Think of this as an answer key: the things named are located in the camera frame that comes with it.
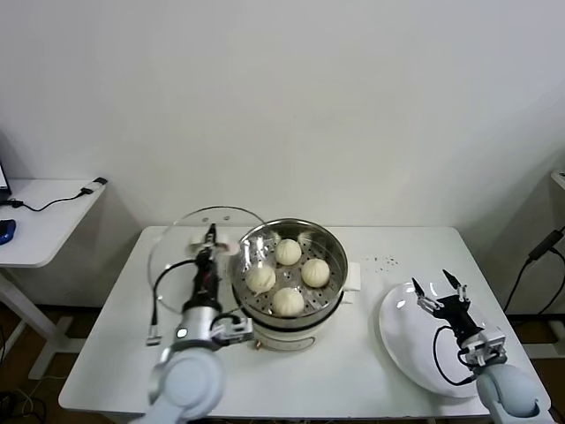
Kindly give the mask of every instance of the white wall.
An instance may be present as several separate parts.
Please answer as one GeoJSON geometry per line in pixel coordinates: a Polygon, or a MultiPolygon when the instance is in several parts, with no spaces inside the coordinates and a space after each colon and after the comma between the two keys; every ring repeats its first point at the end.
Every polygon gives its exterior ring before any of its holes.
{"type": "Polygon", "coordinates": [[[141,227],[212,203],[455,225],[494,274],[498,255],[514,272],[493,246],[565,164],[564,14],[561,0],[1,2],[12,176],[111,181],[80,264],[103,283],[58,281],[62,252],[49,290],[28,290],[100,303],[141,227]]]}

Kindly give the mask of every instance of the perforated steamer tray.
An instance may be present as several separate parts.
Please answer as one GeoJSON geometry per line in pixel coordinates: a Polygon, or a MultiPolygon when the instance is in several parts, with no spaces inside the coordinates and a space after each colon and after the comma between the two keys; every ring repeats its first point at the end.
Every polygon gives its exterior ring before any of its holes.
{"type": "Polygon", "coordinates": [[[337,308],[347,277],[347,258],[342,245],[328,230],[315,223],[297,219],[281,219],[265,223],[247,233],[240,241],[241,251],[230,260],[234,296],[244,312],[268,329],[298,331],[311,328],[328,318],[337,308]],[[278,264],[275,248],[282,239],[300,244],[300,260],[290,266],[278,264]],[[302,281],[301,269],[310,259],[328,263],[328,284],[313,289],[302,281]],[[255,295],[247,288],[246,273],[253,265],[266,264],[275,270],[275,286],[267,293],[255,295]],[[282,288],[298,290],[305,300],[305,309],[297,317],[281,317],[273,312],[273,296],[282,288]]]}

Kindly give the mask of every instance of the white plate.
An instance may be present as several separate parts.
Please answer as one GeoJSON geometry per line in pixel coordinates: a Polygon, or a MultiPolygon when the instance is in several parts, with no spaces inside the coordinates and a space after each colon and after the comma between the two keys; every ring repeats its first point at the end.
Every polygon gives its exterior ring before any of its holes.
{"type": "MultiPolygon", "coordinates": [[[[434,287],[424,286],[429,297],[434,296],[434,287]]],[[[446,382],[433,362],[433,336],[435,331],[448,325],[446,321],[433,318],[417,305],[412,283],[400,284],[387,293],[380,306],[380,335],[396,365],[416,384],[433,393],[452,398],[477,396],[475,383],[452,386],[446,382]]],[[[473,306],[470,315],[478,326],[484,323],[473,306]]],[[[459,382],[471,372],[457,360],[456,339],[451,330],[440,333],[437,355],[444,374],[459,382]]]]}

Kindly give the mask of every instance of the laptop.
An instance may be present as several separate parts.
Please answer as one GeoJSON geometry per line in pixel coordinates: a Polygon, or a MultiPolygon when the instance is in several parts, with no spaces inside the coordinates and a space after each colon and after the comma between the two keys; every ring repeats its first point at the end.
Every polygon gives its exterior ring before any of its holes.
{"type": "Polygon", "coordinates": [[[10,185],[0,162],[0,202],[7,201],[11,196],[10,185]]]}

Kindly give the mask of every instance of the wooden floor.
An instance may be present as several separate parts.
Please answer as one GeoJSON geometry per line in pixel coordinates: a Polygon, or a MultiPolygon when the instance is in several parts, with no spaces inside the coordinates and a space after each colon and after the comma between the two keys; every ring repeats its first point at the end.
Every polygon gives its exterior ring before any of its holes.
{"type": "MultiPolygon", "coordinates": [[[[53,310],[52,308],[47,309],[45,312],[53,322],[56,322],[58,318],[63,315],[62,312],[53,310]]],[[[72,315],[75,318],[67,333],[70,337],[87,337],[98,315],[97,312],[92,311],[78,311],[72,313],[65,311],[64,314],[72,315]]],[[[18,322],[19,318],[12,311],[5,307],[0,307],[0,324],[4,328],[4,334],[6,337],[11,334],[18,322]]],[[[518,327],[516,332],[523,343],[547,343],[553,341],[553,334],[551,330],[543,323],[527,323],[518,327]]],[[[4,364],[0,367],[0,391],[21,389],[25,393],[29,393],[34,389],[37,382],[27,380],[27,373],[34,364],[43,344],[44,341],[32,329],[28,327],[25,329],[24,333],[19,337],[18,342],[4,358],[4,364]]],[[[72,365],[76,358],[77,356],[72,354],[58,354],[51,363],[47,375],[67,376],[71,372],[72,365]]],[[[533,363],[535,368],[538,370],[542,381],[546,385],[546,389],[552,398],[553,405],[562,412],[565,412],[565,360],[535,360],[533,363]]],[[[48,424],[111,423],[111,421],[98,414],[72,413],[61,408],[57,400],[63,385],[64,380],[45,380],[34,393],[34,397],[42,399],[47,405],[46,422],[48,424]]],[[[211,421],[213,423],[226,422],[224,420],[211,421]]],[[[35,423],[38,421],[34,417],[27,417],[10,420],[9,422],[35,423]]],[[[235,424],[249,421],[233,420],[231,422],[235,424]]],[[[408,421],[394,421],[394,423],[406,422],[408,421]]],[[[470,424],[471,422],[487,423],[490,422],[490,420],[449,420],[448,424],[470,424]]]]}

